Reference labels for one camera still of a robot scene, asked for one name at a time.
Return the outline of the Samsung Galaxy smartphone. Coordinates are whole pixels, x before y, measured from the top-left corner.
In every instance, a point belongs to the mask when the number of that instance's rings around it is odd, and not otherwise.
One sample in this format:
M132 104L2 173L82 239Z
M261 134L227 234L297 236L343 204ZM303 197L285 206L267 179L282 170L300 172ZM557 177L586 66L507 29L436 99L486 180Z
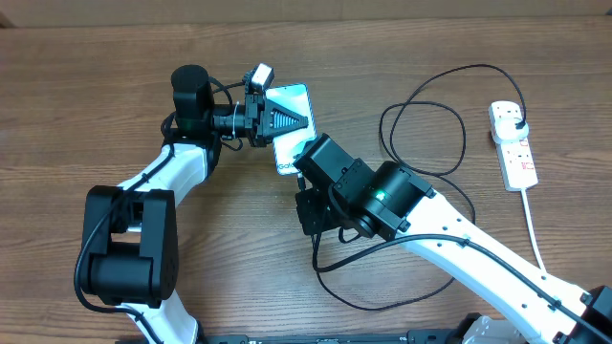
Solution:
M281 107L308 119L306 128L273 139L277 173L281 176L297 174L298 170L294 167L295 156L302 152L308 141L317 137L308 88L303 83L274 87L266 91L266 97Z

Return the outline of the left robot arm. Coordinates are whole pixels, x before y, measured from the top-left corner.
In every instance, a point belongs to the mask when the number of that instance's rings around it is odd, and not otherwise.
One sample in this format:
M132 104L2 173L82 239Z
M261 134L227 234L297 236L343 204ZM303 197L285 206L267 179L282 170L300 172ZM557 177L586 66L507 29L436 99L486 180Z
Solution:
M274 87L273 78L273 68L259 64L238 83L243 101L217 103L215 94L228 94L230 86L204 67L184 65L172 73L175 110L161 124L160 155L131 179L97 185L86 196L73 280L84 308L127 315L146 343L206 342L176 291L176 209L210 177L231 140L271 145L278 174L296 172L297 148L316 135L308 88Z

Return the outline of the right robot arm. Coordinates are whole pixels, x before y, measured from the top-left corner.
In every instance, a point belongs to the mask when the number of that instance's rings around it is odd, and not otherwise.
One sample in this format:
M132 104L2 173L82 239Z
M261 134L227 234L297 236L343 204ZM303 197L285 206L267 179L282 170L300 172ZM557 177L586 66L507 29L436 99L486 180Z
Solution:
M394 161L372 170L328 135L295 154L311 186L295 196L306 235L354 229L382 242L319 273L402 246L444 270L500 312L529 343L608 343L611 289L565 282L527 262L464 217L433 186Z

